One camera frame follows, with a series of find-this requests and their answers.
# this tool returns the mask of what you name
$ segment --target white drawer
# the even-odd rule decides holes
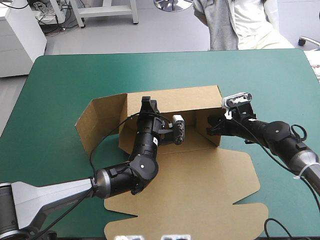
[[[0,36],[0,52],[19,50],[24,47],[20,43],[16,35]]]
[[[15,35],[15,32],[10,27],[6,20],[0,20],[0,36]]]

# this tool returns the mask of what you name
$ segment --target flattened cardboard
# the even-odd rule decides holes
[[[210,148],[162,154],[159,173],[138,195],[108,198],[108,210],[138,217],[110,222],[105,235],[190,234],[193,240],[252,240],[263,231],[268,209],[262,203],[233,203],[257,192],[260,184],[248,154]]]
[[[208,116],[222,116],[218,86],[203,86],[123,93],[94,99],[76,123],[88,154],[110,130],[140,111],[142,96],[157,100],[168,119],[185,120],[182,145],[161,145],[159,173],[138,195],[123,193],[105,201],[107,209],[137,215],[110,222],[108,240],[117,235],[143,235],[159,240],[165,234],[191,234],[192,239],[247,240],[263,231],[268,209],[262,203],[233,205],[257,192],[260,184],[250,157],[243,152],[217,148],[219,136],[208,136]],[[131,153],[138,116],[113,132],[119,147]]]

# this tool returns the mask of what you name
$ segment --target green tabletop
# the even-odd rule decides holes
[[[306,144],[320,153],[320,86],[301,50],[52,55],[35,62],[0,138],[0,182],[41,186],[92,175],[74,127],[91,99],[206,85],[219,85],[224,96],[251,93],[260,120],[304,126]],[[117,144],[117,136],[103,142],[94,159],[97,168],[127,159]],[[255,144],[222,137],[220,147],[249,153],[259,177],[260,191],[239,204],[266,204],[269,216],[281,221],[294,236],[320,235],[319,211],[301,181]],[[45,225],[59,214],[61,211],[49,216]],[[53,230],[60,237],[102,237],[106,223],[122,217],[106,211],[103,200],[92,198]],[[273,223],[269,229],[272,236],[285,235]]]

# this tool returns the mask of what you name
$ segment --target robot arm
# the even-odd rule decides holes
[[[258,143],[269,148],[296,175],[303,176],[320,195],[320,164],[318,155],[303,141],[307,138],[306,131],[298,125],[289,126],[283,121],[263,122],[254,114],[250,93],[238,93],[223,98],[222,107],[226,109],[224,117],[208,118],[211,128],[209,135],[237,136],[245,139],[246,144]],[[304,132],[301,138],[294,126]]]
[[[0,240],[28,240],[36,235],[48,214],[84,198],[107,199],[131,191],[140,193],[156,177],[158,146],[179,145],[185,136],[185,123],[174,115],[166,129],[157,101],[142,98],[137,134],[128,162],[101,168],[93,177],[36,187],[18,181],[0,184]]]

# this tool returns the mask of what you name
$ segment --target person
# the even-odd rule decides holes
[[[212,51],[294,48],[279,33],[277,0],[194,0],[193,8]]]

